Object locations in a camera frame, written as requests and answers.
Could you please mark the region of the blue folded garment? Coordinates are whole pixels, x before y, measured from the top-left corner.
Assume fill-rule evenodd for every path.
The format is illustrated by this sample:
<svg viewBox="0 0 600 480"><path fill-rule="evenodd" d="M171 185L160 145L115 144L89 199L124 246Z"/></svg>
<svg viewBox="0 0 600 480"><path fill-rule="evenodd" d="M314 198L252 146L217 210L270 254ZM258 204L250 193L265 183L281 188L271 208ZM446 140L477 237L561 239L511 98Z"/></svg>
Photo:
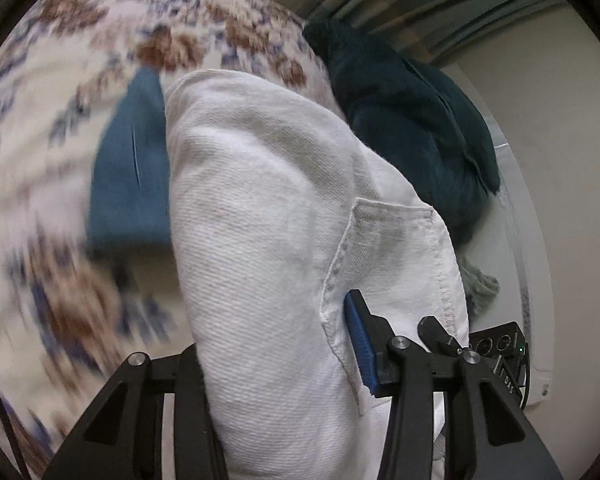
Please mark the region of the blue folded garment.
<svg viewBox="0 0 600 480"><path fill-rule="evenodd" d="M171 244L166 109L157 72L132 78L94 161L86 246L117 252Z"/></svg>

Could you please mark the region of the dark teal plush blanket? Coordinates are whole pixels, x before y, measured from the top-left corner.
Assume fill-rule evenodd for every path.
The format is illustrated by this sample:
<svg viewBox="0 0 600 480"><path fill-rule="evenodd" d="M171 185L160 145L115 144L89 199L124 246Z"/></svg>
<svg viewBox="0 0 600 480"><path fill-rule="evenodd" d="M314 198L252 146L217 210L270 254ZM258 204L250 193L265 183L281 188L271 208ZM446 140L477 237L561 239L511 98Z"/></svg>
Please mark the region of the dark teal plush blanket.
<svg viewBox="0 0 600 480"><path fill-rule="evenodd" d="M467 243L501 184L477 107L437 67L348 25L309 22L303 37L324 62L353 133L434 207L454 244Z"/></svg>

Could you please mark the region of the black electronic device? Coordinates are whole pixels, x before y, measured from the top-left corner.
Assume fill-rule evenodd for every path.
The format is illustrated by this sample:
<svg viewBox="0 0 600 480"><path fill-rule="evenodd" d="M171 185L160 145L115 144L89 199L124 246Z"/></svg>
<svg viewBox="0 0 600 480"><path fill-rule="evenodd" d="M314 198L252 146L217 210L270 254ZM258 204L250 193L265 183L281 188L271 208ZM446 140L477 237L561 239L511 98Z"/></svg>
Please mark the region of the black electronic device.
<svg viewBox="0 0 600 480"><path fill-rule="evenodd" d="M469 334L470 348L486 358L508 391L525 408L529 399L529 345L519 325L512 321Z"/></svg>

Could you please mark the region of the white pants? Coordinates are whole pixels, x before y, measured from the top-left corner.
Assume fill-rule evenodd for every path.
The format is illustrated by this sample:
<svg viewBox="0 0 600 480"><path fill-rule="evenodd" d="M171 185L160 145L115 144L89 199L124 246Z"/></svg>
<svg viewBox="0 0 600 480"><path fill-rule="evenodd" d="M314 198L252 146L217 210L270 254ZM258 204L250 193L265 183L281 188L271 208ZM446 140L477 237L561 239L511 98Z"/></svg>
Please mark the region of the white pants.
<svg viewBox="0 0 600 480"><path fill-rule="evenodd" d="M347 292L415 338L468 339L449 232L330 110L197 70L166 92L178 279L234 479L373 479L390 403L361 382Z"/></svg>

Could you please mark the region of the grey-green knitted cloth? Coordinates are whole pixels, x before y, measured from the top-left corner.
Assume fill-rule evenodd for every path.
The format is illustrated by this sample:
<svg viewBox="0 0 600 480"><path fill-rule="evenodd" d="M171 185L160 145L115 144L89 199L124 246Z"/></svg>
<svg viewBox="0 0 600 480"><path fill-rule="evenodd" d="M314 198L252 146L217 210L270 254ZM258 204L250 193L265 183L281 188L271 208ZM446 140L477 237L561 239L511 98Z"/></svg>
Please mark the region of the grey-green knitted cloth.
<svg viewBox="0 0 600 480"><path fill-rule="evenodd" d="M457 257L460 278L462 279L469 318L475 320L490 308L501 290L495 276L484 274L464 255Z"/></svg>

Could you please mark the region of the floral fleece bed blanket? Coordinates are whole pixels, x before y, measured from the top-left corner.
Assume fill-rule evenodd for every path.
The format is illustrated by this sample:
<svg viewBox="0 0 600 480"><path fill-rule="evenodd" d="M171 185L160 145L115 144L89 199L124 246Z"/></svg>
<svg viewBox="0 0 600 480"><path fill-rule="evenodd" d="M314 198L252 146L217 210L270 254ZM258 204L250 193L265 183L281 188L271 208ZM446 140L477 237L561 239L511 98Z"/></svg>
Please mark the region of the floral fleece bed blanket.
<svg viewBox="0 0 600 480"><path fill-rule="evenodd" d="M168 250L85 247L94 160L142 67L257 75L336 110L303 23L274 0L38 0L0 47L0 396L40 478L135 351L192 340Z"/></svg>

